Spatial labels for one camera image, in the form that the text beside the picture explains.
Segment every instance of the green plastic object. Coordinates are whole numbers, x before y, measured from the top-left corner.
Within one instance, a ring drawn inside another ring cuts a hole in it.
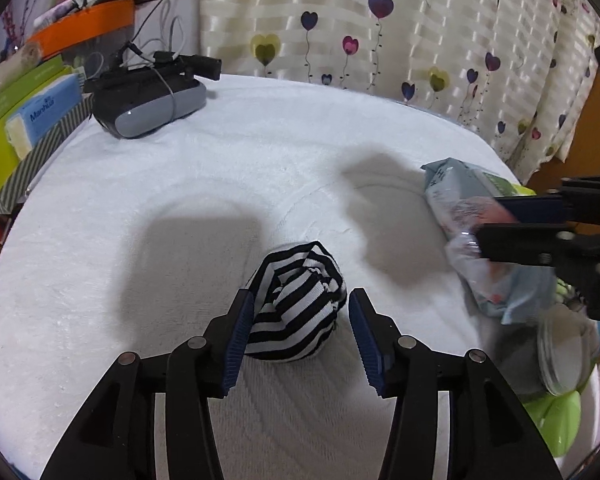
[[[551,455],[554,458],[564,456],[580,429],[580,393],[574,391],[561,397],[547,395],[528,402],[525,409],[544,438]]]

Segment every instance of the striped cloth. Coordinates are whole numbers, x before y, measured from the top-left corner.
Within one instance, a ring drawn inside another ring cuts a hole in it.
[[[245,354],[267,361],[317,352],[347,301],[340,269],[320,242],[269,254],[248,288],[256,316]]]

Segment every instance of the gray cord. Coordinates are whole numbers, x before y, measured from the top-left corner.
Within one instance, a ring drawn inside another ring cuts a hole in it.
[[[162,74],[160,74],[160,72],[158,72],[154,67],[150,68],[157,74],[157,76],[160,78],[160,81],[162,81],[165,84],[165,86],[169,89],[169,93],[171,94],[171,119],[169,119],[169,122],[173,123],[173,120],[176,118],[176,96],[173,95],[173,90],[171,90],[171,87],[164,80]]]

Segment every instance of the white wall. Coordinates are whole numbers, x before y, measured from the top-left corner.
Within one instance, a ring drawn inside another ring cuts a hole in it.
[[[33,30],[33,19],[48,9],[50,0],[37,0],[35,5],[31,7],[30,19],[27,21],[27,25],[25,28],[25,37],[28,38]],[[22,15],[24,12],[25,0],[12,0],[13,2],[13,15],[15,20],[16,29],[19,30],[20,25],[22,24]],[[136,28],[139,27],[140,23],[147,16],[150,9],[155,5],[155,2],[149,2],[148,4],[144,4],[138,7],[136,11]],[[149,38],[156,38],[162,35],[165,40],[168,40],[169,37],[169,26],[171,25],[171,20],[173,16],[176,14],[181,17],[184,29],[184,35],[186,38],[186,49],[183,51],[184,54],[195,54],[198,52],[199,45],[199,11],[198,11],[198,0],[170,0],[171,9],[169,12],[165,12],[162,16],[162,20],[160,20],[160,9],[154,12],[154,15],[151,16],[147,24],[144,26],[141,35],[139,36],[139,41],[145,41]],[[0,19],[0,51],[4,48],[5,42],[7,40],[7,35],[2,28],[2,20]],[[178,48],[180,46],[182,40],[182,34],[180,32],[180,28],[178,25],[175,27],[174,32],[174,48]],[[157,50],[159,48],[158,43],[152,43],[148,45],[149,52]]]

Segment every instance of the white tablecloth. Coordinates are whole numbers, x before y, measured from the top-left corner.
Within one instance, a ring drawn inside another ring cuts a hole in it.
[[[240,76],[208,88],[204,109],[142,139],[88,122],[8,238],[0,449],[33,479],[120,352],[151,356],[201,334],[281,244],[320,240],[349,290],[365,287],[435,350],[488,345],[493,323],[446,262],[419,169],[453,156],[512,178],[487,144],[335,88]],[[393,405],[368,386],[344,308],[314,359],[246,358],[228,398],[212,403],[225,478],[377,478]],[[164,443],[157,453],[166,478]]]

